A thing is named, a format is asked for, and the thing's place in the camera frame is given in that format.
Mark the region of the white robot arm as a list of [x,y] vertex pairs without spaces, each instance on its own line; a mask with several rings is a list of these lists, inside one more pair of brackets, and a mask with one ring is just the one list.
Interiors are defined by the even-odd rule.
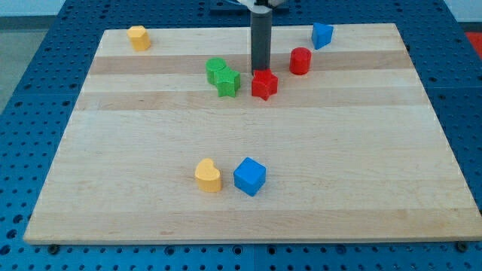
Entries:
[[287,0],[237,0],[241,5],[245,5],[247,8],[253,8],[255,6],[263,6],[267,8],[277,8],[283,5]]

